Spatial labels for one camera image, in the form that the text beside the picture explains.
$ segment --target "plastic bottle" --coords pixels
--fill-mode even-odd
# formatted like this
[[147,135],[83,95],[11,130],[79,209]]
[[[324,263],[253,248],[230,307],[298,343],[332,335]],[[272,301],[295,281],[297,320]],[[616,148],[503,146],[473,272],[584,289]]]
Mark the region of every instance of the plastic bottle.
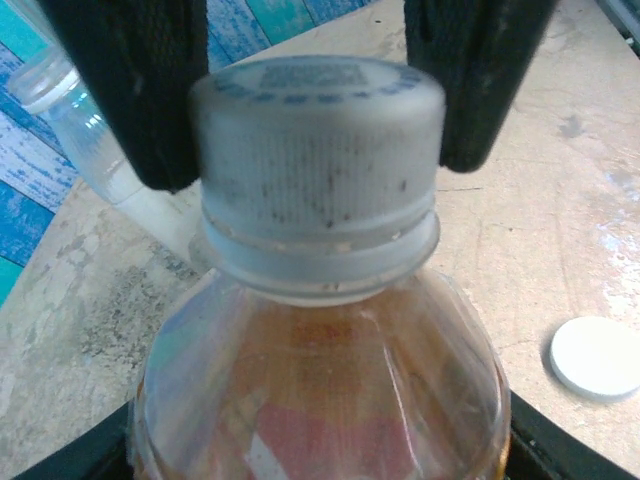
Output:
[[51,126],[84,181],[201,273],[211,266],[201,226],[200,184],[175,195],[151,190],[136,175],[78,72],[53,45],[11,78],[9,89]]
[[192,91],[210,272],[132,402],[138,479],[502,478],[509,390],[439,238],[444,93],[406,66],[290,57]]

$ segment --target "bottle cap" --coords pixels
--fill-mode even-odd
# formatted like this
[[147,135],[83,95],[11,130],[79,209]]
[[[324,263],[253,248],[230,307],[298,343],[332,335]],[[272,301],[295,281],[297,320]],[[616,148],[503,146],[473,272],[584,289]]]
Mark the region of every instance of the bottle cap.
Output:
[[445,94],[371,58],[273,58],[192,89],[203,213],[219,267],[275,297],[353,299],[439,238]]
[[36,115],[48,110],[79,81],[78,71],[64,51],[52,45],[16,70],[8,90],[27,112]]
[[622,323],[574,318],[555,333],[550,353],[560,381],[581,396],[613,402],[640,388],[640,338]]

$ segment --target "white bottle cap lying flat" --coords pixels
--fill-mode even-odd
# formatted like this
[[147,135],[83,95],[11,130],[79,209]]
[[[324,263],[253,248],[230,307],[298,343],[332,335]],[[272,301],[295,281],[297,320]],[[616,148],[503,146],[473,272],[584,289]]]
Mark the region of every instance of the white bottle cap lying flat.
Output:
[[583,397],[622,400],[640,388],[640,336],[608,318],[574,318],[553,337],[551,366]]

